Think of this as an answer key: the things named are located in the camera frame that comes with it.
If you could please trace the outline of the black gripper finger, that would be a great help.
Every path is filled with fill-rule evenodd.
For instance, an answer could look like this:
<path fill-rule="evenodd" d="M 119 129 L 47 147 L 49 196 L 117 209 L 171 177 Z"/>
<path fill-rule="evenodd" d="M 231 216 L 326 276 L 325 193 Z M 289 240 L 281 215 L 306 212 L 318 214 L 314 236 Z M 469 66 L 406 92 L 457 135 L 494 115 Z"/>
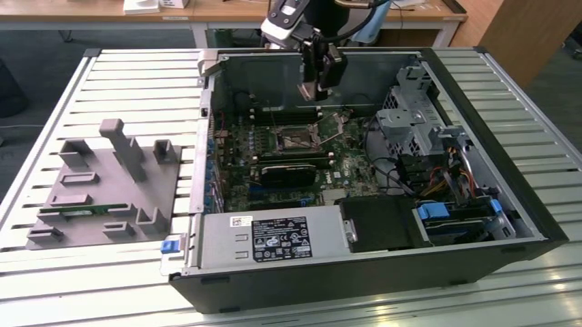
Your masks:
<path fill-rule="evenodd" d="M 305 40 L 301 45 L 301 57 L 303 65 L 303 83 L 313 83 L 322 86 L 322 73 L 324 73 L 324 58 L 325 58 L 325 45 L 322 44 L 321 37 L 313 37 Z"/>
<path fill-rule="evenodd" d="M 348 57 L 334 44 L 324 44 L 317 56 L 317 100 L 329 98 L 329 89 L 341 84 Z"/>

